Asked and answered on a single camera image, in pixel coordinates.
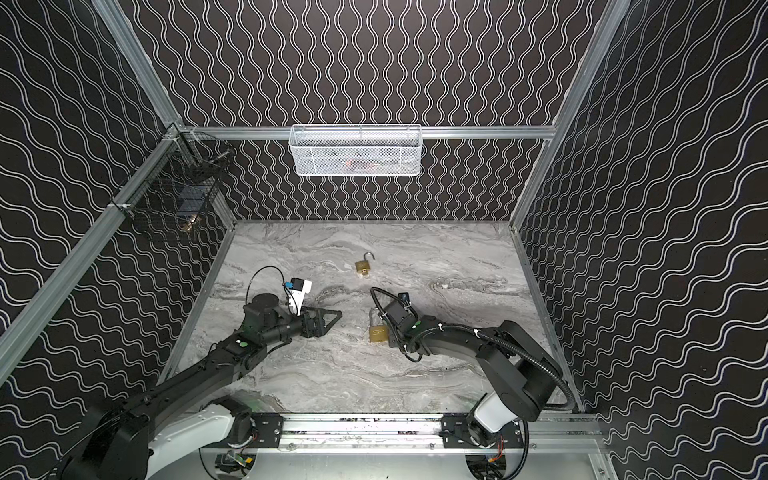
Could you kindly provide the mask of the long shackle brass padlock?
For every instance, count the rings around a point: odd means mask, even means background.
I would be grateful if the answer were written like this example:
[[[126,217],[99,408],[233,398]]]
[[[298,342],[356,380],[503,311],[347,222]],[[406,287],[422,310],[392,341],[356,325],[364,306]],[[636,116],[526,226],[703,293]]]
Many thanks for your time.
[[[381,318],[380,312],[376,308],[369,311],[369,341],[371,343],[388,343],[389,329],[385,321]]]

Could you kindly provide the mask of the small brass padlock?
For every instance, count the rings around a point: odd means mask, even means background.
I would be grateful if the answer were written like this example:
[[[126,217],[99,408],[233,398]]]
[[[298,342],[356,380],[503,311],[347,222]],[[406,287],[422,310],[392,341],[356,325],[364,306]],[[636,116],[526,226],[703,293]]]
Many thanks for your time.
[[[355,262],[356,274],[360,277],[368,277],[371,273],[371,261],[375,260],[375,254],[370,251],[366,251],[362,255],[362,259]]]

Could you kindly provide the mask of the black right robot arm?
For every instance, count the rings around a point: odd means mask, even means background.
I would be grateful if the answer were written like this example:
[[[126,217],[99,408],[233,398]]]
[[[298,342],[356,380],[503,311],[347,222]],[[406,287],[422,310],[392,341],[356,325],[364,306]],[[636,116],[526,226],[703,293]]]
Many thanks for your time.
[[[551,395],[567,389],[557,362],[514,321],[497,327],[470,327],[419,316],[402,300],[376,309],[390,330],[390,344],[407,359],[416,362],[443,355],[480,367],[491,391],[467,415],[464,435],[478,447],[496,444],[510,423],[537,420],[550,407]]]

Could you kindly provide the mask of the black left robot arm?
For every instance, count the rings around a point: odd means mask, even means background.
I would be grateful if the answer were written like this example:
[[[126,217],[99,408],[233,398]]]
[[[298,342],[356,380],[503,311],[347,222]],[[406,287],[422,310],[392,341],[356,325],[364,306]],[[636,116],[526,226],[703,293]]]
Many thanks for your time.
[[[292,312],[278,296],[262,293],[243,307],[242,324],[191,367],[127,400],[91,407],[79,438],[50,469],[55,479],[148,479],[209,444],[251,440],[252,411],[219,398],[192,417],[183,414],[255,369],[296,336],[319,338],[342,319],[339,310]]]

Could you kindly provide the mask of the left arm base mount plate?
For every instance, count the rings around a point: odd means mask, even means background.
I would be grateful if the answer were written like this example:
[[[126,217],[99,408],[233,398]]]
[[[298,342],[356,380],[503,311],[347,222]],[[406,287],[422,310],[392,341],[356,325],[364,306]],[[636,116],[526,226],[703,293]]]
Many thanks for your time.
[[[205,448],[276,448],[282,437],[284,418],[277,413],[239,415],[223,440],[208,443]]]

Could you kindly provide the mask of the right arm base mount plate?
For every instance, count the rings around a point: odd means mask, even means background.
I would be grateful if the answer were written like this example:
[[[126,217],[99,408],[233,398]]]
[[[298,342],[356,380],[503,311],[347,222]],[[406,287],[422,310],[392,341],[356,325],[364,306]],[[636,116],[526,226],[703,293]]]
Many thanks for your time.
[[[522,428],[517,421],[507,423],[497,432],[491,432],[468,415],[444,415],[440,420],[438,435],[446,449],[493,449],[500,446],[499,442],[505,448],[522,448],[524,444]]]

